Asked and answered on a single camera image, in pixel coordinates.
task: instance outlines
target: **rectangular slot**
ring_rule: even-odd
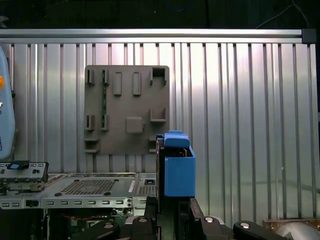
[[[113,95],[121,96],[122,72],[116,72],[113,80]]]
[[[150,109],[150,122],[151,123],[165,123],[167,121],[167,110],[163,108],[162,110]]]
[[[103,131],[109,130],[109,115],[103,114],[101,116],[101,130]]]
[[[133,95],[141,95],[141,74],[139,72],[133,73]]]
[[[105,86],[109,86],[110,85],[110,77],[109,77],[109,71],[103,69],[102,70],[102,82]]]
[[[95,126],[95,116],[87,115],[85,118],[85,130],[93,131]]]
[[[88,69],[86,72],[86,82],[89,85],[95,85],[95,79],[94,79],[94,71]]]
[[[84,152],[88,154],[96,154],[100,151],[99,139],[84,139]]]
[[[166,79],[166,69],[163,67],[153,67],[152,72],[150,74],[150,85],[152,85],[154,80],[161,80],[163,81],[163,84],[167,84]]]

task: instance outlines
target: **gray plastic bracket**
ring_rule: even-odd
[[[155,153],[150,139],[170,130],[169,68],[88,65],[85,72],[85,152]]]

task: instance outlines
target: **electronic device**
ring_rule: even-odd
[[[11,155],[15,136],[15,114],[7,58],[0,47],[0,160]]]

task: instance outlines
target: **silver screw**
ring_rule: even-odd
[[[204,220],[208,223],[212,223],[214,221],[212,217],[206,217]]]
[[[112,224],[107,224],[104,226],[105,229],[112,229],[114,226]]]
[[[243,227],[244,229],[249,229],[250,225],[248,223],[240,223],[240,226]]]

